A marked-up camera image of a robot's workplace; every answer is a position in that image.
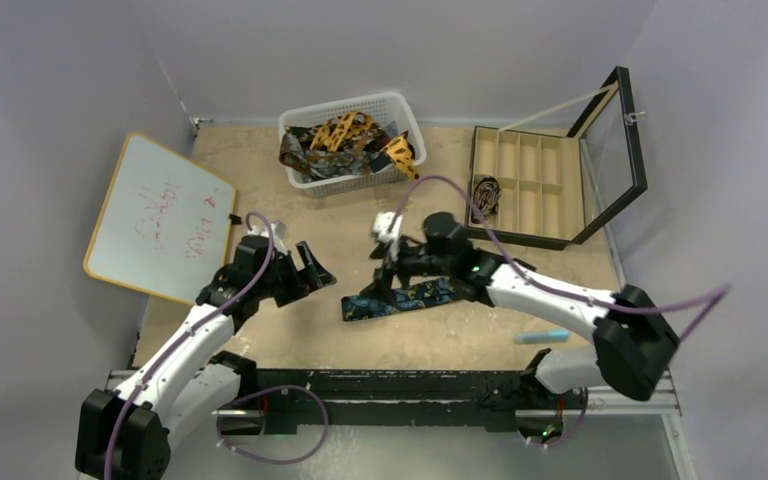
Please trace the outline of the navy blue shell pattern tie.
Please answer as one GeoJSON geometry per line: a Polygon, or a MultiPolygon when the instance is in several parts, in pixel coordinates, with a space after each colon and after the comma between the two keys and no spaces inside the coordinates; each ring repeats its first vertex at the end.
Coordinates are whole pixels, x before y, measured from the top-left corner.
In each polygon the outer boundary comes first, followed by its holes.
{"type": "Polygon", "coordinates": [[[341,299],[343,322],[357,322],[434,308],[460,300],[447,277],[422,281],[406,289],[392,289],[393,302],[371,294],[356,294],[341,299]]]}

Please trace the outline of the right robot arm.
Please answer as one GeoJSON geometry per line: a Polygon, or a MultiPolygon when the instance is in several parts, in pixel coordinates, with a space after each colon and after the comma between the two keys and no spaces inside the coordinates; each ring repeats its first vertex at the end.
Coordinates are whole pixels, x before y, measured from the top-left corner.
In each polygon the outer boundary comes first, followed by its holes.
{"type": "Polygon", "coordinates": [[[414,277],[441,276],[460,300],[532,315],[585,339],[585,347],[535,356],[521,381],[533,406],[585,387],[607,386],[635,401],[652,397],[679,338],[643,290],[592,289],[539,274],[523,261],[474,246],[447,212],[424,220],[422,241],[401,234],[401,224],[394,212],[375,216],[370,256],[381,265],[364,294],[395,304],[393,281],[407,286],[414,277]]]}

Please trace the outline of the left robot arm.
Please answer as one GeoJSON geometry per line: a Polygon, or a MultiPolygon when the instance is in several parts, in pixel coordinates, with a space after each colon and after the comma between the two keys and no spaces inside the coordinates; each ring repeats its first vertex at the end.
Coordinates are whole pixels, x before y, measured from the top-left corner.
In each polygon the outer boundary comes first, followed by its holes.
{"type": "Polygon", "coordinates": [[[231,263],[199,293],[176,332],[141,368],[111,390],[93,390],[79,416],[75,467],[96,479],[159,479],[176,447],[221,406],[252,405],[259,394],[255,362],[222,345],[258,312],[335,284],[304,242],[303,262],[265,233],[247,234],[231,263]]]}

